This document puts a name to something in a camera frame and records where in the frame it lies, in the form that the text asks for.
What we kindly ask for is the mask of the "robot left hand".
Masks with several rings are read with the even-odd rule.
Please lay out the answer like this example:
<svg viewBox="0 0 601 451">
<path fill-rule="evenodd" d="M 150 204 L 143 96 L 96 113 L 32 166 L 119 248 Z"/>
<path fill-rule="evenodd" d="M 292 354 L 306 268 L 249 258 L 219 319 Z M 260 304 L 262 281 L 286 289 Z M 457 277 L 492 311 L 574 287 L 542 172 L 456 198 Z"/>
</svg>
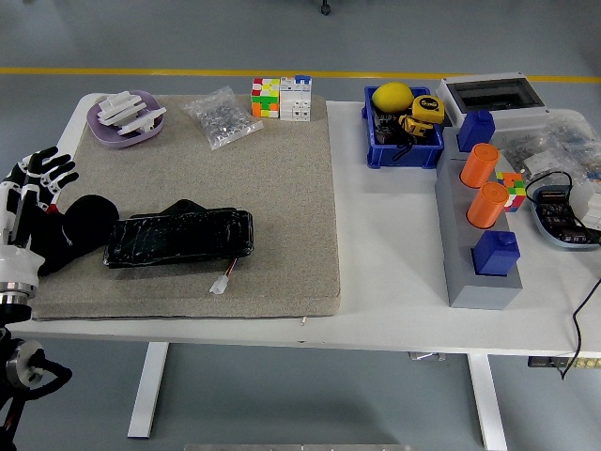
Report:
<svg viewBox="0 0 601 451">
<path fill-rule="evenodd" d="M 50 147 L 24 157 L 1 179 L 1 256 L 30 250 L 40 217 L 79 178 L 75 167 L 69 154 Z"/>
</svg>

